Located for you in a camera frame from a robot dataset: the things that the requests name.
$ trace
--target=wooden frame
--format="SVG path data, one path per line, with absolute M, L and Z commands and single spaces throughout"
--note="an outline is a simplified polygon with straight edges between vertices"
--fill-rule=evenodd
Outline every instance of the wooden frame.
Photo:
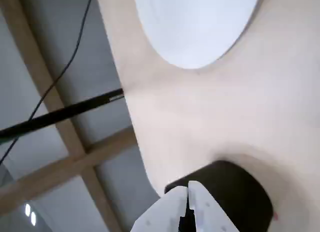
M 42 95 L 53 80 L 29 27 L 21 3 L 19 0 L 0 0 L 0 4 L 20 55 L 39 94 Z M 49 112 L 64 107 L 56 88 L 53 88 L 46 96 L 44 103 Z M 126 147 L 136 144 L 133 129 L 128 128 L 116 134 L 86 154 L 86 150 L 69 119 L 56 124 L 56 128 L 70 156 L 37 170 L 13 184 L 0 188 L 0 215 L 76 175 L 81 175 L 109 231 L 121 232 L 120 224 L 99 183 L 93 166 L 108 159 L 111 155 L 120 153 Z

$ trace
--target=ceiling light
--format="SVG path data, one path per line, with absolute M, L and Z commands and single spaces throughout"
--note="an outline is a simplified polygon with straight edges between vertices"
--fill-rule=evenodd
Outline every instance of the ceiling light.
M 31 213 L 31 224 L 33 226 L 36 226 L 36 223 L 37 223 L 37 216 L 34 212 Z
M 25 205 L 25 215 L 26 216 L 30 216 L 30 210 L 31 210 L 31 207 L 30 207 L 30 205 L 27 203 L 26 205 Z

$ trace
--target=light wooden surface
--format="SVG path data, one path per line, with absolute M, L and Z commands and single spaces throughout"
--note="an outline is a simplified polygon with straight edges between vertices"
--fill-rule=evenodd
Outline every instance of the light wooden surface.
M 262 0 L 219 61 L 198 70 L 151 47 L 134 0 L 99 0 L 147 176 L 165 186 L 234 161 L 268 192 L 270 231 L 320 227 L 320 0 Z
M 1 187 L 0 216 L 67 182 L 76 175 L 81 175 L 92 198 L 96 198 L 93 200 L 101 216 L 108 218 L 109 231 L 117 231 L 117 219 L 93 167 L 136 144 L 133 128 L 129 127 L 109 137 L 105 143 L 95 146 L 89 154 L 66 157 Z
M 0 4 L 3 16 L 5 17 L 14 42 L 39 94 L 42 96 L 48 87 L 53 83 L 53 80 L 39 50 L 37 41 L 35 40 L 29 27 L 28 20 L 25 16 L 21 3 L 19 0 L 0 0 Z M 46 96 L 44 103 L 48 112 L 52 112 L 64 107 L 60 95 L 55 87 Z M 79 158 L 86 155 L 85 148 L 82 145 L 82 142 L 69 119 L 57 123 L 55 126 L 71 156 Z M 73 172 L 68 176 L 71 178 L 77 174 L 78 173 Z M 26 201 L 27 198 L 31 200 L 48 189 L 52 189 L 54 186 L 65 182 L 68 176 L 52 176 L 46 178 L 48 180 L 42 178 L 38 181 L 39 184 L 36 186 L 36 190 L 29 188 L 28 183 L 24 184 L 26 187 L 20 188 L 20 192 L 11 195 L 11 200 L 8 200 L 8 202 L 12 202 L 13 200 L 16 200 L 16 202 L 13 205 L 11 204 L 11 207 L 9 206 L 9 208 L 13 209 L 17 205 L 20 205 L 22 202 Z M 88 167 L 85 170 L 81 170 L 81 176 L 108 229 L 111 232 L 121 232 L 122 229 L 114 212 L 111 209 L 111 205 L 106 195 L 103 192 L 103 188 L 98 181 L 94 169 L 92 167 Z M 26 193 L 29 189 L 31 189 L 30 194 L 26 194 L 24 197 L 24 193 Z

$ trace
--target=gray wall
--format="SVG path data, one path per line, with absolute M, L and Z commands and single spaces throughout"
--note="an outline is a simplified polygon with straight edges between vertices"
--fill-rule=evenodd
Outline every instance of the gray wall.
M 56 77 L 75 47 L 87 0 L 21 0 L 51 75 Z M 89 10 L 78 54 L 59 82 L 66 105 L 119 88 L 98 2 Z M 131 124 L 125 100 L 87 112 L 73 120 L 88 146 Z M 138 146 L 96 168 L 124 231 L 159 197 L 151 187 Z

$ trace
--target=white oval object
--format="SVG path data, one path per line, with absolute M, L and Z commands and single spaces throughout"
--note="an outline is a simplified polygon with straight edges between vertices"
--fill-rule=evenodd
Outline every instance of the white oval object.
M 198 69 L 236 42 L 258 0 L 135 0 L 143 30 L 170 64 Z

